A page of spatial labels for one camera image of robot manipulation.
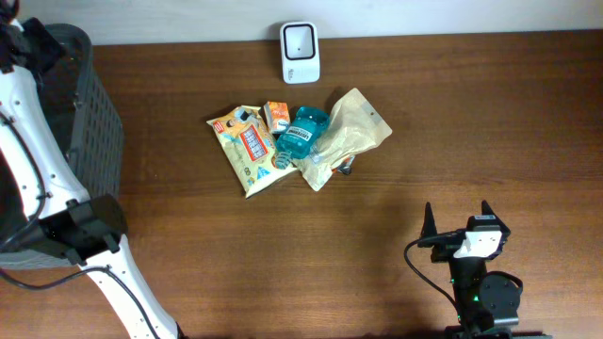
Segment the kraft paper pouch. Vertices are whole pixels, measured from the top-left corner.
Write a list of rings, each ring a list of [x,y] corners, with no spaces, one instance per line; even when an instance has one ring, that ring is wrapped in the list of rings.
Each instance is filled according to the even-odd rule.
[[[307,184],[320,191],[346,160],[379,147],[391,134],[361,91],[351,89],[334,104],[329,127],[296,166]]]

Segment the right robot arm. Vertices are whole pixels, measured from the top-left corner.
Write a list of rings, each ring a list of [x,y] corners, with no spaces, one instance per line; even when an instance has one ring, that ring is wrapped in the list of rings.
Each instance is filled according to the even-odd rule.
[[[447,338],[545,338],[542,332],[514,332],[523,282],[505,272],[488,271],[486,263],[503,250],[510,229],[483,201],[481,212],[468,218],[463,229],[437,231],[432,207],[425,206],[416,245],[432,250],[431,261],[448,265],[451,299],[459,324],[447,327]]]

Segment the yellow wet wipes pack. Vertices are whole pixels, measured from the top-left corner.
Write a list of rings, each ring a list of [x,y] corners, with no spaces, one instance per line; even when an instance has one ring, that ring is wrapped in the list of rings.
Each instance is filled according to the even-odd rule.
[[[276,139],[259,106],[240,105],[224,116],[208,120],[245,192],[245,198],[267,189],[298,169],[275,164]]]

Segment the teal mouthwash bottle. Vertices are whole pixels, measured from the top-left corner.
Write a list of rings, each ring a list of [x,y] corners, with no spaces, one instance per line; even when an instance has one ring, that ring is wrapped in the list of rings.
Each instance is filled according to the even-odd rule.
[[[300,106],[293,122],[277,139],[276,167],[284,170],[293,159],[304,159],[329,123],[330,117],[324,111],[312,106]]]

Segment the orange tissue pack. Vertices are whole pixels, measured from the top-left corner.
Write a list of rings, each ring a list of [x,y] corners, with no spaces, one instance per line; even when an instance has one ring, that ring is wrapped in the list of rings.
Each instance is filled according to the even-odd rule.
[[[269,131],[274,135],[284,133],[290,125],[287,103],[268,101],[263,106]]]

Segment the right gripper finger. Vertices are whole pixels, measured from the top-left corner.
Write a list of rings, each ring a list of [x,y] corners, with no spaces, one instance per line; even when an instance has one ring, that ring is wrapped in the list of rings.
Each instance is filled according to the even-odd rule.
[[[438,235],[437,228],[435,225],[434,215],[432,211],[432,205],[427,202],[424,211],[423,226],[421,228],[420,238],[433,238]]]
[[[505,223],[494,212],[494,210],[486,200],[483,200],[481,202],[481,223],[483,225],[505,225]]]

